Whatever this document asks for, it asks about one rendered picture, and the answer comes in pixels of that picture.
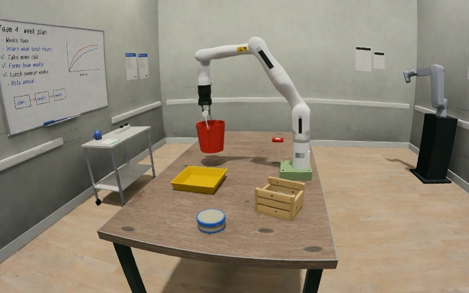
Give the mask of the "yellow square tray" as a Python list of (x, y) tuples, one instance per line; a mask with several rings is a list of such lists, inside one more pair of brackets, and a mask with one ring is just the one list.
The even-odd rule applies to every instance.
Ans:
[(188, 166), (170, 183), (175, 190), (213, 194), (226, 172), (225, 168)]

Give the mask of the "wooden crate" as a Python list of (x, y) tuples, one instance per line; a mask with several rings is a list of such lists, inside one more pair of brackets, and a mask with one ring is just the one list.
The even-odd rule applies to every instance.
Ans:
[(268, 177), (264, 188), (255, 189), (255, 212), (292, 221), (304, 204), (304, 192), (305, 183)]

